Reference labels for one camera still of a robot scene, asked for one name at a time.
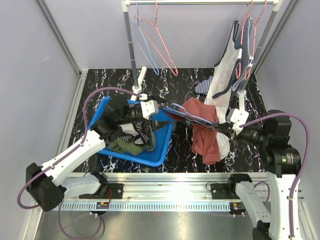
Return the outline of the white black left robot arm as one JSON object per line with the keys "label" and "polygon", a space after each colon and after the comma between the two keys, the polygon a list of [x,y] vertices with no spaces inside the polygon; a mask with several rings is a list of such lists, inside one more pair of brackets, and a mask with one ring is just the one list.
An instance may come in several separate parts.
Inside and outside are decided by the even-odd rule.
{"label": "white black left robot arm", "polygon": [[124,95],[107,97],[99,105],[84,135],[52,160],[26,169],[26,191],[48,212],[71,197],[104,198],[111,194],[107,177],[99,172],[69,178],[92,155],[103,152],[151,167],[164,161],[171,119],[160,110],[166,100],[143,94],[130,102]]}

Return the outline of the pink wire hanger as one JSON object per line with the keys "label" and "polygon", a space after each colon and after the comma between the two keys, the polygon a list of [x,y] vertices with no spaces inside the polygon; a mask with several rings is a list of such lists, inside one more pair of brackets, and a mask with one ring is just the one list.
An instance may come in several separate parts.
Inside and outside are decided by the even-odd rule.
{"label": "pink wire hanger", "polygon": [[[163,62],[165,63],[165,65],[167,66],[167,68],[170,70],[170,72],[177,77],[178,76],[178,68],[175,64],[175,62],[173,61],[173,59],[171,58],[171,53],[166,45],[166,42],[159,30],[159,26],[158,26],[158,16],[159,16],[159,5],[158,2],[156,0],[152,0],[151,1],[152,4],[154,4],[155,6],[155,12],[154,12],[154,20],[150,21],[147,20],[143,17],[140,17],[140,12],[139,12],[139,3],[137,0],[134,1],[134,4],[136,6],[136,14],[134,15],[134,25],[136,25],[138,27],[138,30],[141,34],[141,37],[145,43],[145,46],[147,48],[147,52],[149,54],[149,57],[147,57],[145,55],[146,60],[150,63],[150,66],[152,68],[152,70],[156,73],[156,75],[160,74],[160,70],[158,65],[156,64],[156,61],[153,58],[153,55],[151,53],[150,47],[149,47],[149,43],[153,46],[154,50],[158,53],[158,55],[160,56],[160,58],[163,60]],[[150,37],[150,35],[146,32],[146,29],[143,28],[142,23],[145,23],[147,25],[150,25],[151,27],[154,27],[155,32],[157,34],[157,37],[163,47],[163,49],[165,50],[165,53],[167,55],[167,58],[164,57],[164,55],[161,53],[160,49],[156,46],[156,44],[154,43],[154,41],[152,40],[152,38]]]}

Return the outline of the black white striped tank top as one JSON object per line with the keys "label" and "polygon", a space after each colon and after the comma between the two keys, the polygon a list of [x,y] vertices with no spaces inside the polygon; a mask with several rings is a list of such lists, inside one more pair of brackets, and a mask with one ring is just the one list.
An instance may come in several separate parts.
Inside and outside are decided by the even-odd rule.
{"label": "black white striped tank top", "polygon": [[134,143],[140,147],[153,147],[153,134],[147,122],[134,122],[120,125],[122,135],[120,138],[126,143]]}

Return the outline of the green graphic tank top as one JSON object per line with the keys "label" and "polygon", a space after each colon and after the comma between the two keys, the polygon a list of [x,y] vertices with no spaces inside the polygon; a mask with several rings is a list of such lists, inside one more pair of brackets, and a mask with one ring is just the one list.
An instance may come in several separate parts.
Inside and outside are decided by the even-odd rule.
{"label": "green graphic tank top", "polygon": [[144,144],[141,138],[135,139],[136,136],[124,134],[111,142],[107,148],[115,153],[127,153],[133,156],[137,156],[142,152],[152,152],[156,147],[156,137],[153,132],[150,136],[151,138]]}

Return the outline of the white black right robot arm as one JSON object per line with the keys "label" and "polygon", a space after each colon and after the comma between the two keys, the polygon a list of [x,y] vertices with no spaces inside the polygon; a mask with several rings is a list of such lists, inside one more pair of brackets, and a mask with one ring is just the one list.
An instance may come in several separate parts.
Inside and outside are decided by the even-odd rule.
{"label": "white black right robot arm", "polygon": [[247,173],[234,173],[220,185],[221,194],[239,199],[249,215],[254,240],[301,240],[298,215],[298,174],[302,159],[289,144],[292,122],[288,114],[272,110],[261,127],[247,123],[245,110],[230,111],[226,123],[216,129],[234,141],[255,145],[267,175],[271,211],[261,202]]}

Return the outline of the red graphic tank top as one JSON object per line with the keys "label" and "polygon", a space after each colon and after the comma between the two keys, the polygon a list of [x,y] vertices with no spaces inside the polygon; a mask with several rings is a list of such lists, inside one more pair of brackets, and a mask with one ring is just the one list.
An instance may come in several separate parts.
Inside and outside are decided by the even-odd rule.
{"label": "red graphic tank top", "polygon": [[[182,107],[192,115],[214,123],[219,122],[216,108],[213,105],[206,105],[194,97],[189,98]],[[221,160],[217,132],[213,127],[192,124],[192,134],[191,150],[202,156],[203,164],[212,165]]]}

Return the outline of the light blue wire hanger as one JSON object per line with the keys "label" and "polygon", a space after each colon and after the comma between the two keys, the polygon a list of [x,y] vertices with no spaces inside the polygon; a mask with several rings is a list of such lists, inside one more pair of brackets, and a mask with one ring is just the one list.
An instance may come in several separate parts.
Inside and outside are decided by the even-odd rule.
{"label": "light blue wire hanger", "polygon": [[143,43],[146,47],[147,52],[144,51],[144,48],[140,45],[138,39],[135,37],[134,33],[131,31],[131,36],[133,37],[134,41],[136,42],[138,48],[140,49],[140,51],[142,52],[142,54],[144,55],[145,59],[147,60],[147,62],[149,63],[150,67],[152,68],[153,72],[159,76],[160,75],[160,70],[156,64],[156,62],[153,59],[151,50],[149,48],[148,42],[146,40],[146,36],[144,35],[143,31],[142,31],[142,27],[140,24],[140,20],[136,20],[135,22],[129,21],[129,23],[133,26],[136,26],[140,32],[140,36],[143,39]]}

